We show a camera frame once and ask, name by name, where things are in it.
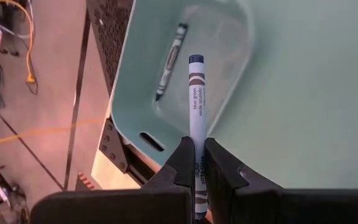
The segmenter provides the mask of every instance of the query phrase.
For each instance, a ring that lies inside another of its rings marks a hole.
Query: metal bracket
[[[99,144],[99,150],[109,158],[109,160],[118,167],[121,172],[126,173],[128,169],[128,160],[119,139],[119,134],[114,127],[111,119],[106,119],[102,139]]]

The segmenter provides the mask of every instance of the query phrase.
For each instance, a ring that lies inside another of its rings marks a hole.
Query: yellow cable
[[[88,119],[88,120],[84,120],[84,121],[79,121],[79,122],[77,122],[75,124],[72,124],[70,127],[67,127],[67,128],[43,128],[43,129],[39,128],[39,129],[33,129],[33,130],[30,130],[30,131],[25,132],[23,134],[17,134],[17,135],[9,136],[9,137],[6,137],[6,138],[2,138],[2,139],[0,139],[0,144],[4,143],[4,142],[7,142],[7,141],[15,140],[17,138],[27,137],[27,136],[46,135],[46,134],[52,134],[52,133],[59,133],[59,132],[62,132],[62,131],[68,131],[71,128],[74,128],[76,126],[81,126],[81,125],[84,125],[84,124],[91,124],[91,123],[100,123],[100,122],[103,122],[105,120],[106,120],[105,118],[103,118],[103,119]]]
[[[12,4],[14,6],[17,6],[19,9],[21,9],[26,18],[29,20],[29,27],[30,27],[30,44],[29,44],[29,49],[27,51],[27,56],[26,56],[26,63],[27,63],[27,71],[29,72],[27,74],[27,82],[29,83],[35,83],[35,78],[34,78],[34,75],[33,73],[31,72],[31,68],[30,68],[30,53],[31,53],[31,50],[32,50],[32,44],[33,44],[33,27],[32,27],[32,19],[29,15],[29,13],[26,11],[25,8],[23,8],[23,6],[21,6],[19,3],[13,1],[13,0],[0,0],[0,2],[6,2],[6,3],[9,3],[9,4]]]

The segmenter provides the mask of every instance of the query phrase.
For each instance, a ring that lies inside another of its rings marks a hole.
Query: concrete floor
[[[0,54],[5,78],[2,93],[6,102],[6,108],[0,110],[0,114],[19,134],[34,128],[70,126],[86,12],[85,0],[35,0],[33,7],[37,33],[32,60],[39,81],[37,96],[32,95],[25,85],[25,58]],[[25,52],[19,41],[16,45],[20,52]],[[109,96],[91,30],[78,120],[102,120],[108,101]],[[100,121],[76,129],[69,190],[74,189],[79,171],[90,178],[102,125]],[[11,135],[13,132],[0,118],[0,138]],[[45,164],[60,185],[63,185],[65,178],[69,135],[69,132],[64,132],[23,138],[25,144]],[[58,184],[18,140],[0,144],[1,165],[6,166],[4,175],[24,189],[30,208],[42,197],[60,191]]]

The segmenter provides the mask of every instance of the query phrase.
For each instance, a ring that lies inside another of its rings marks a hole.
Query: perforated metal panel
[[[109,95],[116,76],[132,0],[87,0]]]

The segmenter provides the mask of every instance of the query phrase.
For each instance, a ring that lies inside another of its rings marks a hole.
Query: light blue plastic bin
[[[156,103],[180,22],[188,34]],[[204,55],[209,135],[228,151],[283,187],[358,188],[358,1],[136,1],[112,117],[160,165],[188,134],[191,54]]]

